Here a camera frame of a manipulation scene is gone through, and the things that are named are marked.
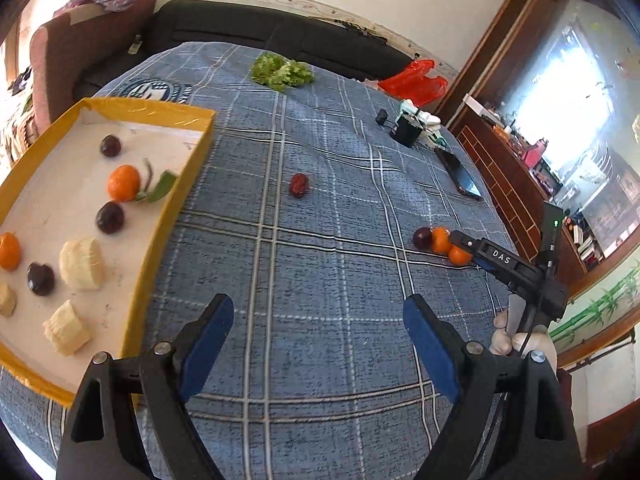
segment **bottle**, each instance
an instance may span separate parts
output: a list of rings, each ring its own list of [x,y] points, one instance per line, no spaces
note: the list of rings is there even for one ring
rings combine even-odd
[[[522,161],[525,166],[532,169],[537,163],[540,162],[542,154],[545,153],[546,146],[549,144],[546,139],[539,139],[533,146],[531,146],[526,152],[522,154]]]

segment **black sofa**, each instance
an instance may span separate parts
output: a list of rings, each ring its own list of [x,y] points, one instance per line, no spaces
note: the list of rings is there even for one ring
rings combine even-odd
[[[264,7],[204,0],[171,0],[142,30],[142,47],[122,50],[81,73],[73,88],[79,101],[147,57],[187,41],[225,41],[263,48],[360,81],[386,79],[411,59],[354,28]]]

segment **red plastic bag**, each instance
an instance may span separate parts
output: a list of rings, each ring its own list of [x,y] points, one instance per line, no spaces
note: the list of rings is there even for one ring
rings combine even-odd
[[[441,75],[433,78],[426,76],[434,66],[432,59],[416,59],[401,73],[380,81],[378,86],[398,99],[411,99],[419,108],[447,93],[446,79]]]

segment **human hand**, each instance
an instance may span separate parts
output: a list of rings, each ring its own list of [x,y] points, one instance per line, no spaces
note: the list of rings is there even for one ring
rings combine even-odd
[[[496,355],[508,355],[512,349],[520,350],[527,334],[518,332],[513,337],[507,334],[507,311],[501,312],[494,318],[494,326],[496,328],[491,338],[491,346],[489,350]],[[542,325],[535,327],[531,333],[531,337],[527,342],[527,347],[522,351],[522,355],[527,355],[532,350],[540,350],[544,352],[546,358],[551,365],[551,369],[556,373],[558,366],[558,354],[551,337],[546,328]]]

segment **orange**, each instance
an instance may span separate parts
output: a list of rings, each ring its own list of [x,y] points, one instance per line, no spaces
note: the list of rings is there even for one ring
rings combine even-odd
[[[140,190],[140,174],[133,166],[120,166],[113,170],[107,181],[107,192],[116,202],[135,199]]]
[[[471,254],[459,247],[456,247],[455,245],[452,245],[449,250],[449,261],[459,267],[468,264],[472,257],[473,256]]]
[[[450,248],[449,230],[446,227],[434,227],[431,230],[431,250],[444,256],[449,253]]]
[[[20,263],[20,242],[14,234],[0,235],[0,267],[4,270],[14,270]]]

